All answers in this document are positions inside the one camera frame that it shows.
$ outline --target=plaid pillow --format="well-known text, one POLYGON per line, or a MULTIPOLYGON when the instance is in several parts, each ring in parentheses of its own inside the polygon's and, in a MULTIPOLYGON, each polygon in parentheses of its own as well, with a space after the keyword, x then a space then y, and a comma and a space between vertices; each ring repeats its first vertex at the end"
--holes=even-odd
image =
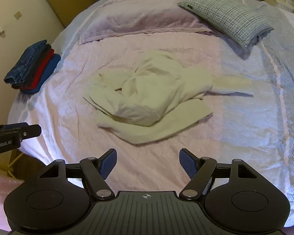
POLYGON ((186 0, 178 5, 207 20, 244 48, 255 36, 273 29, 264 17, 237 0, 186 0))

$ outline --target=bedspread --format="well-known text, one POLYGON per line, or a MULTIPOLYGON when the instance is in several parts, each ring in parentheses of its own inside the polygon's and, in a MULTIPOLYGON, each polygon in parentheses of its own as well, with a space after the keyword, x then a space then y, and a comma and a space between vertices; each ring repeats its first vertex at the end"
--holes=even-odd
MULTIPOLYGON (((107 178, 115 192, 179 193, 189 181, 179 165, 183 147, 220 163, 240 158, 288 197, 291 214, 286 227, 294 225, 294 15, 284 12, 285 16, 264 2, 241 1, 275 28, 248 51, 220 33, 136 34, 78 45, 79 32, 96 16, 96 10, 118 0, 102 0, 82 12, 53 44, 62 55, 56 73, 38 94, 16 96, 9 123, 42 127, 41 136, 22 142, 21 150, 48 164, 54 159, 76 163, 115 148, 118 162, 107 178), (82 96, 96 71, 134 69, 139 55, 151 49, 170 52, 186 66, 204 64, 216 77, 249 78, 254 97, 208 94, 205 102, 213 110, 210 119, 165 140, 131 145, 98 128, 93 122, 96 110, 82 96)), ((217 180, 216 185, 224 182, 217 180)))

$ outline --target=stack of folded clothes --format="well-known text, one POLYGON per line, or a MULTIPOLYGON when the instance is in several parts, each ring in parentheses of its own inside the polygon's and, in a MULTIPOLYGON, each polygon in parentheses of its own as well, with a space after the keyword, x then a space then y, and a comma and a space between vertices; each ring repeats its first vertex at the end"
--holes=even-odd
POLYGON ((52 75, 60 59, 46 40, 39 41, 24 51, 19 61, 5 76, 4 82, 24 94, 35 94, 52 75))

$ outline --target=red garment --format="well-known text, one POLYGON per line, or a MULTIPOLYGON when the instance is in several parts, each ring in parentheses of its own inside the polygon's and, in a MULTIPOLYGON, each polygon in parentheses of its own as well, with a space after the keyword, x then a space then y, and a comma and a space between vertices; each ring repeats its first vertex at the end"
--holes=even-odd
POLYGON ((34 76, 33 82, 29 87, 22 87, 20 88, 20 90, 27 90, 27 89, 35 89, 38 85, 38 82, 40 80, 40 77, 44 71, 44 69, 46 68, 49 60, 53 57, 54 54, 54 49, 51 49, 49 51, 49 53, 46 55, 46 57, 43 59, 43 61, 41 62, 41 64, 39 65, 37 72, 34 76))

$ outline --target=ribbed black surface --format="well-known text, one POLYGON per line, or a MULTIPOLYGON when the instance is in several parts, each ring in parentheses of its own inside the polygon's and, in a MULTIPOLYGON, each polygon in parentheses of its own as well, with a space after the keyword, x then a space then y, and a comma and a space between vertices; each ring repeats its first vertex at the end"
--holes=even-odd
MULTIPOLYGON (((197 203, 179 200, 174 192, 120 192, 98 202, 89 215, 60 235, 230 235, 217 227, 197 203)), ((283 235, 276 231, 271 235, 283 235)))

